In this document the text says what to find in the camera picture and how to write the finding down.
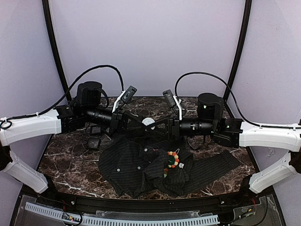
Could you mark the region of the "dark pinstriped garment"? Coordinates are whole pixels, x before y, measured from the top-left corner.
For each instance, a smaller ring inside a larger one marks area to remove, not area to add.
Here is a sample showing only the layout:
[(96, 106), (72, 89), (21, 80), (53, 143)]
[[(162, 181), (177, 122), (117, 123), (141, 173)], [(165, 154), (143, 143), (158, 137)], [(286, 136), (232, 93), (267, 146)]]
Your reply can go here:
[[(180, 149), (179, 166), (170, 169), (164, 178), (168, 164), (168, 151)], [(121, 135), (105, 148), (98, 162), (99, 171), (115, 192), (137, 198), (152, 190), (171, 196), (184, 196), (209, 185), (240, 165), (229, 152), (212, 157), (194, 159), (180, 140), (152, 141), (147, 137), (129, 138)]]

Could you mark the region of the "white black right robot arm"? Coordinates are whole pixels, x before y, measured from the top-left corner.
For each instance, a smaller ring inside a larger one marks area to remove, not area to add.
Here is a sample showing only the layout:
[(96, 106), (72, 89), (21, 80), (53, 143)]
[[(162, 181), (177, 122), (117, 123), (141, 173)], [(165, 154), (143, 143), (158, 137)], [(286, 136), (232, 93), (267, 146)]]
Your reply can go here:
[(177, 96), (169, 90), (163, 93), (170, 108), (179, 109), (177, 117), (167, 116), (154, 121), (143, 119), (148, 131), (164, 124), (164, 136), (178, 139), (181, 136), (210, 136), (211, 139), (225, 147), (262, 146), (286, 149), (288, 152), (276, 163), (266, 169), (243, 179), (239, 192), (253, 197), (269, 186), (301, 172), (301, 125), (256, 124), (246, 119), (223, 118), (224, 100), (212, 93), (198, 96), (196, 118), (185, 118)]

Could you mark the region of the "round white brooch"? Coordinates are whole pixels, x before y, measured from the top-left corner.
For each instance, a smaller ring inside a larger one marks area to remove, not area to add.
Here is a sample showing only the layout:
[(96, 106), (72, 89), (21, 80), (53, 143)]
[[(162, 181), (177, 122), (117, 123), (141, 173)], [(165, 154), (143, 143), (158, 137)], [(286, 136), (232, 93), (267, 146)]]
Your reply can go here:
[(148, 126), (150, 124), (153, 124), (155, 123), (155, 120), (153, 118), (150, 118), (150, 117), (146, 117), (142, 120), (142, 123), (145, 125), (145, 126)]

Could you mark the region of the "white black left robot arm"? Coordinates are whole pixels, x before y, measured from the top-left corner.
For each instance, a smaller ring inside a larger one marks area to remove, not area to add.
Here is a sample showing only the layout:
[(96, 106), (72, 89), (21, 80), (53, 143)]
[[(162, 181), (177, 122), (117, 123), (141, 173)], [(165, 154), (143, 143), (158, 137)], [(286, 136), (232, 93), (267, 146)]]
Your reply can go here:
[(51, 107), (45, 113), (25, 115), (21, 118), (2, 118), (0, 120), (0, 170), (30, 187), (38, 194), (56, 191), (50, 177), (37, 172), (22, 161), (11, 150), (14, 142), (42, 135), (61, 134), (85, 127), (90, 122), (106, 126), (109, 133), (127, 128), (127, 123), (137, 124), (133, 130), (145, 130), (146, 125), (139, 116), (118, 108), (118, 103), (127, 104), (135, 94), (136, 88), (130, 86), (122, 91), (113, 108), (100, 106), (101, 97), (107, 97), (99, 82), (88, 81), (78, 85), (76, 97), (68, 104)]

